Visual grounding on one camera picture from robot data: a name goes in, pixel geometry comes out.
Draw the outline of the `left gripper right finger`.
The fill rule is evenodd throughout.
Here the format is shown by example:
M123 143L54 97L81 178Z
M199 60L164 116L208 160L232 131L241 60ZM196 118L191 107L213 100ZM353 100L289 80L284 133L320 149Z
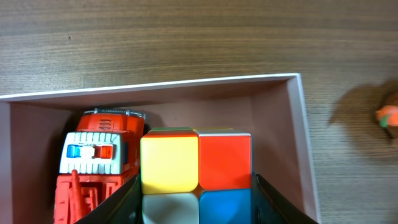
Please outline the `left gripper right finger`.
M318 224L262 175L253 172L251 185L252 224Z

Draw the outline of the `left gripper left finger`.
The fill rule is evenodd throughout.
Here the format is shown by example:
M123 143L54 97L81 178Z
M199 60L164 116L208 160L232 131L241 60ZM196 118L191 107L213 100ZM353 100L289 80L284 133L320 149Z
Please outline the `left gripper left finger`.
M142 224L141 175L137 174L77 224Z

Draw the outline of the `red toy fire truck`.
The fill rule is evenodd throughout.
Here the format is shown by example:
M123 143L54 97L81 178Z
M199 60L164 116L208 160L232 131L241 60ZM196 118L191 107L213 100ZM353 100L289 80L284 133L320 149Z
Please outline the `red toy fire truck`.
M66 135L55 191L54 222L75 223L139 172L144 113L96 108Z

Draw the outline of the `colourful two-by-two puzzle cube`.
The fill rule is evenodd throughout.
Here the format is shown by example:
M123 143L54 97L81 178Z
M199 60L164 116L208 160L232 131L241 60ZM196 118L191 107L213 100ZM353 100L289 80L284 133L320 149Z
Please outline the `colourful two-by-two puzzle cube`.
M252 136L155 128L141 139L143 223L251 223Z

